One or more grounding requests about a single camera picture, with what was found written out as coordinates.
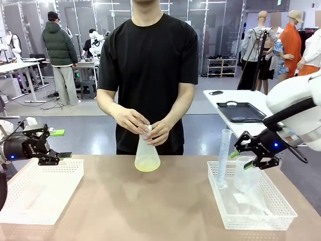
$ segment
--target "green tag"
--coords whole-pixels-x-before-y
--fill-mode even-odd
[[[56,130],[55,133],[50,134],[52,137],[61,137],[65,134],[66,130]]]

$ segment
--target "black t-shirt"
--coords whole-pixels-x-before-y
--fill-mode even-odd
[[[128,20],[105,41],[98,88],[118,90],[118,103],[137,110],[151,125],[171,111],[179,83],[198,83],[198,38],[187,23],[166,14],[148,27]],[[138,140],[138,135],[117,125],[117,149],[134,152]],[[183,124],[179,120],[157,150],[174,152],[183,144]]]
[[[87,51],[87,58],[92,57],[89,49],[91,48],[91,39],[86,40],[83,50]]]

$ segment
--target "ceiling light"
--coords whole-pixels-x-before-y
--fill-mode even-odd
[[[110,12],[130,12],[130,10],[109,10]]]
[[[224,4],[226,1],[222,2],[201,2],[201,4]]]

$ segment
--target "person in green jacket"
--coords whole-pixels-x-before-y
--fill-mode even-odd
[[[56,12],[48,12],[48,22],[42,32],[42,39],[49,53],[61,103],[76,105],[80,100],[76,93],[72,67],[77,67],[78,57],[74,44],[66,31],[61,29],[59,22]]]

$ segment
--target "man's hand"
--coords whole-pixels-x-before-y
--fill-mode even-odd
[[[147,141],[148,145],[157,147],[164,144],[164,142],[167,140],[173,125],[171,125],[165,119],[162,119],[160,122],[154,123],[151,127],[152,130],[147,134],[147,138],[144,138],[144,140]]]
[[[149,121],[134,109],[126,109],[121,105],[117,105],[116,109],[113,110],[112,116],[117,124],[134,134],[142,135],[143,131],[148,132],[148,128],[145,125],[149,125]]]

